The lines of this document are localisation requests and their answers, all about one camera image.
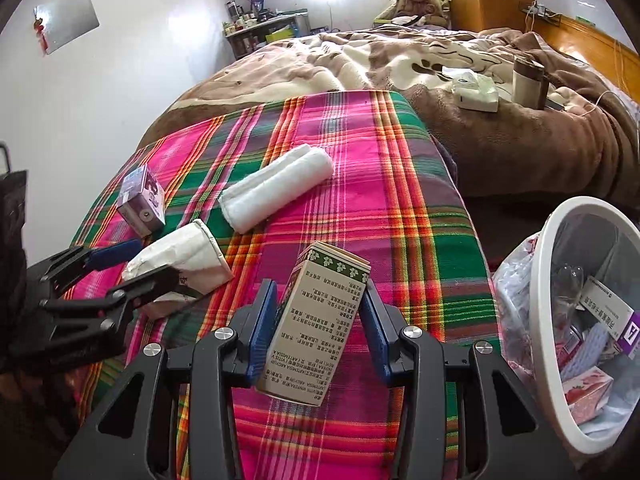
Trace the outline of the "white paper cup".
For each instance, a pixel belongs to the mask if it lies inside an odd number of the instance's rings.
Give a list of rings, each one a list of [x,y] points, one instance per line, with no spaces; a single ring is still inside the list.
[[[132,280],[165,264],[179,271],[180,290],[168,292],[142,307],[151,320],[166,318],[183,309],[188,301],[209,294],[233,278],[216,238],[200,219],[143,248],[126,264],[122,279]]]

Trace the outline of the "clear plastic bottle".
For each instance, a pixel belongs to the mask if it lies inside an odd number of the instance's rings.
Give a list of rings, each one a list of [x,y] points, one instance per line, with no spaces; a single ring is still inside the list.
[[[570,266],[564,263],[551,275],[552,323],[556,342],[561,342],[565,338],[584,283],[585,274],[581,266]]]

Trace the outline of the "brown teddy bear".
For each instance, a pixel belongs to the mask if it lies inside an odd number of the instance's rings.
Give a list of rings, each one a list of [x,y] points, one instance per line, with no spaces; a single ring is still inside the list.
[[[400,0],[395,16],[408,16],[412,24],[448,27],[439,0]]]

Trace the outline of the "plaid pink green cloth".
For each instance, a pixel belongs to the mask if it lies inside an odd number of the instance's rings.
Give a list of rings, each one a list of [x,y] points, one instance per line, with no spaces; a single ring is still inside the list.
[[[220,211],[221,192],[302,144],[329,154],[332,177],[254,230],[235,233]],[[80,417],[145,344],[180,347],[223,326],[254,298],[262,280],[284,285],[299,253],[315,240],[367,259],[382,300],[437,339],[467,344],[498,338],[485,257],[452,166],[397,93],[320,93],[213,113],[140,148],[120,173],[141,165],[165,191],[166,230],[204,221],[233,278],[209,300],[166,320],[137,315],[124,354],[74,374]],[[384,479],[401,401],[401,392],[376,376],[355,325],[320,408],[235,390],[245,477]]]

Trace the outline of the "brown cream fleece blanket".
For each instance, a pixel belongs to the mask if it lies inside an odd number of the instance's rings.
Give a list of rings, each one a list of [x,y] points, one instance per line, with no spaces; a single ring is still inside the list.
[[[549,81],[542,110],[512,101],[513,62],[537,61]],[[497,113],[462,110],[452,77],[490,77]],[[533,32],[424,32],[386,25],[283,39],[186,90],[142,136],[143,144],[256,104],[330,91],[400,93],[454,158],[466,196],[586,194],[639,205],[636,122],[595,70]]]

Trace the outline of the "beige green medicine box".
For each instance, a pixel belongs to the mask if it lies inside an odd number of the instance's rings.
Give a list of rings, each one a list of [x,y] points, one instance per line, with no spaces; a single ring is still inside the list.
[[[340,362],[371,272],[342,248],[311,243],[297,258],[256,389],[319,406]]]

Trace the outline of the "cluttered desk shelf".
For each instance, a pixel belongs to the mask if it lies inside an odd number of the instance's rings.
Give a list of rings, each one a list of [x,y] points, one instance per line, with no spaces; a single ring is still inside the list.
[[[277,14],[264,12],[258,18],[253,14],[244,14],[234,23],[224,24],[224,36],[236,60],[245,58],[267,44],[308,36],[310,31],[307,9]]]

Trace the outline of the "white medicine box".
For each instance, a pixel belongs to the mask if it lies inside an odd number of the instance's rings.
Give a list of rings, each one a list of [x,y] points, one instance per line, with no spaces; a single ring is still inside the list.
[[[633,360],[639,351],[639,313],[593,276],[587,278],[579,296],[579,304],[589,311]]]

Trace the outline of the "rolled white towel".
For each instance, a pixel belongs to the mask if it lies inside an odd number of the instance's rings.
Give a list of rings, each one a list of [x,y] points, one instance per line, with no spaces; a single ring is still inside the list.
[[[218,203],[232,229],[244,234],[332,174],[329,154],[302,144],[230,185]]]

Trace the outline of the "pink strawberry milk carton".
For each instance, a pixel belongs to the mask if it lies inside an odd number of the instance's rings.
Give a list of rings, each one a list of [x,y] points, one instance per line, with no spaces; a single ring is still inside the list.
[[[614,378],[593,366],[562,383],[564,398],[577,425],[589,422],[600,413],[611,394]]]

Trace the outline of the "white foam fruit net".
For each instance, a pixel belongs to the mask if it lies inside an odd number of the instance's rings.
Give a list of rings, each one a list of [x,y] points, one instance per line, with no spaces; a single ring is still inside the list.
[[[563,367],[560,373],[561,382],[575,378],[585,373],[586,370],[590,370],[591,367],[596,366],[610,340],[611,335],[608,333],[604,324],[597,322],[596,325],[593,325],[585,340],[582,342],[582,345]]]

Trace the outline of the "white tissue pack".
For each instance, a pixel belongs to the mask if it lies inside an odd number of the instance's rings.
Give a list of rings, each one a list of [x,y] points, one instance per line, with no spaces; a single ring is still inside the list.
[[[490,77],[467,70],[452,77],[454,102],[462,110],[497,113],[499,93]]]

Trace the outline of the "white round trash bin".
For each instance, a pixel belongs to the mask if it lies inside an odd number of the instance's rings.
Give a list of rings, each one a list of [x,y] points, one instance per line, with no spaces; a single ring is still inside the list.
[[[564,263],[581,266],[585,282],[593,276],[639,313],[639,230],[614,206],[578,196],[550,214],[533,255],[529,330],[538,398],[570,452],[595,456],[612,448],[639,403],[639,351],[631,360],[611,337],[596,365],[614,378],[608,403],[594,419],[577,425],[560,373],[599,321],[578,300],[564,340],[555,341],[551,275]]]

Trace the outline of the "brown white thermos cup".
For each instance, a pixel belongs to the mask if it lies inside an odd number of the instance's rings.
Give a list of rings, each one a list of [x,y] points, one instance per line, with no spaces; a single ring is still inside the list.
[[[544,66],[517,56],[513,62],[512,101],[521,106],[542,110],[546,105],[549,81]]]

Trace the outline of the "small purple milk carton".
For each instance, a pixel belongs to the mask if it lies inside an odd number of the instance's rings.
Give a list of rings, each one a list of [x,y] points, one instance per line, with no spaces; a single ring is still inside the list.
[[[122,179],[116,200],[119,215],[138,237],[145,238],[165,225],[165,193],[148,164]]]

